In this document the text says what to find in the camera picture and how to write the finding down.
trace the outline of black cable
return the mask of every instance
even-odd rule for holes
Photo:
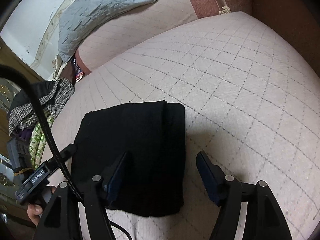
[[[129,240],[132,240],[132,237],[130,236],[130,234],[128,233],[128,231],[126,231],[123,227],[121,227],[120,225],[116,224],[115,222],[110,221],[110,225],[112,227],[115,227],[117,229],[119,229],[120,231],[122,231]]]
[[[12,82],[16,83],[21,89],[24,90],[24,92],[27,94],[27,96],[30,99],[30,103],[37,115],[38,121],[41,125],[41,128],[43,130],[44,136],[47,139],[47,143],[49,145],[49,148],[52,152],[52,155],[54,156],[59,168],[62,171],[63,176],[65,177],[72,193],[76,196],[79,202],[83,203],[83,199],[76,188],[75,184],[72,181],[71,175],[60,155],[60,152],[57,148],[57,145],[54,142],[50,127],[48,125],[47,119],[44,115],[42,106],[39,102],[38,97],[35,95],[30,82],[17,70],[7,67],[5,65],[0,65],[0,77],[9,79]]]

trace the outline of green patterned fabric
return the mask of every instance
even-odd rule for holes
[[[49,115],[47,117],[47,122],[50,128],[53,124],[53,121],[54,121],[54,118],[51,115]],[[47,143],[47,140],[44,137],[44,133],[42,132],[42,128],[38,122],[35,128],[33,129],[31,139],[30,139],[30,145],[29,145],[31,163],[35,169],[37,169],[41,163],[41,158],[42,158],[42,154],[43,154],[46,143]]]

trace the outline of human hand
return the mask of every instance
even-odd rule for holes
[[[56,187],[51,186],[51,192],[54,193],[55,190],[56,190]],[[36,205],[36,204],[28,205],[28,210],[27,210],[28,217],[36,226],[40,221],[39,215],[41,215],[42,212],[43,212],[42,207],[40,207],[39,205]]]

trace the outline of purple cloth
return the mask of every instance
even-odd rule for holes
[[[33,127],[25,128],[24,130],[19,130],[17,137],[20,137],[29,142],[32,135],[32,131]]]

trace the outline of clothing pile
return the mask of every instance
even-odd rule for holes
[[[60,78],[56,81],[34,83],[31,86],[43,106],[47,122],[51,127],[54,119],[73,95],[75,91],[73,84],[66,78]],[[29,143],[31,162],[36,169],[40,165],[46,139],[29,97],[23,90],[14,97],[7,119],[9,135],[20,137]]]

